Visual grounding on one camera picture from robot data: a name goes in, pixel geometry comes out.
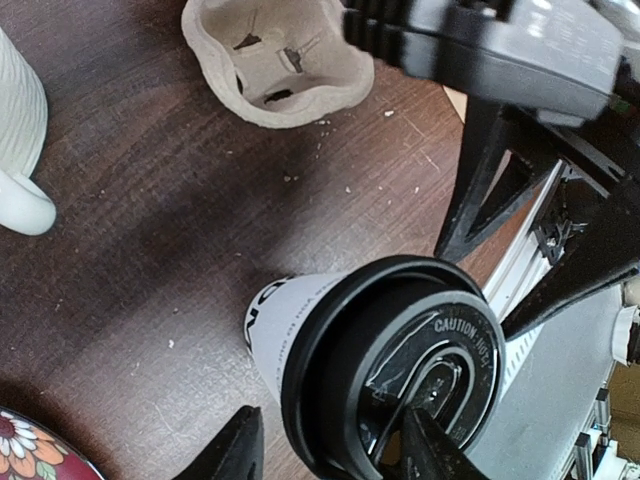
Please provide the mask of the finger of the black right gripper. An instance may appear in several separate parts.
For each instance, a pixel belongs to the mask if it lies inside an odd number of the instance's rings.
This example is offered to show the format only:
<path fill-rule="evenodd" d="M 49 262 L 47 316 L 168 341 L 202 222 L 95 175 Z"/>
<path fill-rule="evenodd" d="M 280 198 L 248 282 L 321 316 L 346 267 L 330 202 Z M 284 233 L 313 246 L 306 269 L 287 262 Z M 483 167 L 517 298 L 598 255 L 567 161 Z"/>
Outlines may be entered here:
<path fill-rule="evenodd" d="M 593 294 L 639 273 L 639 181 L 623 180 L 588 224 L 575 248 L 501 323 L 507 341 L 544 324 Z"/>
<path fill-rule="evenodd" d="M 434 255 L 452 263 L 468 256 L 530 200 L 557 161 L 525 112 L 468 98 L 455 186 Z"/>

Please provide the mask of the cardboard cup carrier tray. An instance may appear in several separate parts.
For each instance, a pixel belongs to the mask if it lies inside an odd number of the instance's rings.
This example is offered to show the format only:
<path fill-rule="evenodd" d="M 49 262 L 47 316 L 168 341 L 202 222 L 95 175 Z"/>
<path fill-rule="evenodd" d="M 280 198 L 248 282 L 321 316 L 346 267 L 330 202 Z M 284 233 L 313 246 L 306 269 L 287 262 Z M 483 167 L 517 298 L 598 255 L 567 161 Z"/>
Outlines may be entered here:
<path fill-rule="evenodd" d="M 340 1 L 186 3 L 181 28 L 204 79 L 241 119 L 303 126 L 370 93 L 374 62 L 342 35 Z"/>

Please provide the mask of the white paper coffee cup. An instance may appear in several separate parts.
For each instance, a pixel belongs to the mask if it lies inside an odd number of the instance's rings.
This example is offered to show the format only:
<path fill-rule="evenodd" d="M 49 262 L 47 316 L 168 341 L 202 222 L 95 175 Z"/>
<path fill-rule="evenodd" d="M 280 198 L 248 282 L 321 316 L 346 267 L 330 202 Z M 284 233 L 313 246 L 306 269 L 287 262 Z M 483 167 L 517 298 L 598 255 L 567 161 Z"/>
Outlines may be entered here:
<path fill-rule="evenodd" d="M 247 349 L 277 402 L 291 347 L 310 312 L 346 274 L 286 277 L 266 285 L 253 298 L 244 320 Z"/>

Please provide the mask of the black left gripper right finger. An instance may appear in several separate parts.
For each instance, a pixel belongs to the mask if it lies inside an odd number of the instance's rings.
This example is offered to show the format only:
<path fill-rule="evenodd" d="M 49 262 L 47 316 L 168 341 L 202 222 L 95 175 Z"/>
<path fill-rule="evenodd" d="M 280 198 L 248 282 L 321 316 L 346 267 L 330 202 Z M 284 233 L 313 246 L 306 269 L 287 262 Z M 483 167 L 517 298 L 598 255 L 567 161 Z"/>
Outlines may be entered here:
<path fill-rule="evenodd" d="M 400 460 L 384 467 L 385 479 L 488 480 L 429 413 L 404 409 Z"/>

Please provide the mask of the black plastic cup lid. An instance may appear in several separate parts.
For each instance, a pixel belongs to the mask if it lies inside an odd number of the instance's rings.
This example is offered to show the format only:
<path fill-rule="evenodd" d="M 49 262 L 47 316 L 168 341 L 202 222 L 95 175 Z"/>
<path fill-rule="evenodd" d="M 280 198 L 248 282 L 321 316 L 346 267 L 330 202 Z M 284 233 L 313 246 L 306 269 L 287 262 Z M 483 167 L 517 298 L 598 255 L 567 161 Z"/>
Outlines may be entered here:
<path fill-rule="evenodd" d="M 396 255 L 322 295 L 285 364 L 287 438 L 321 479 L 390 479 L 384 449 L 411 406 L 475 444 L 498 402 L 505 340 L 481 288 L 449 262 Z"/>

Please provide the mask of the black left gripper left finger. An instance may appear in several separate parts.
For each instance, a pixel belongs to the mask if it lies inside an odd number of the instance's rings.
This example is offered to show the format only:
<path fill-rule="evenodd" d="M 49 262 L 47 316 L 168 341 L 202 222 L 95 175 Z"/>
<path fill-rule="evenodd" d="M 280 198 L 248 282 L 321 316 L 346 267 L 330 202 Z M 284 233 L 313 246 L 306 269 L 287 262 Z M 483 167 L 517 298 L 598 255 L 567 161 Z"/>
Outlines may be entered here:
<path fill-rule="evenodd" d="M 263 468 L 261 409 L 245 405 L 174 480 L 261 480 Z"/>

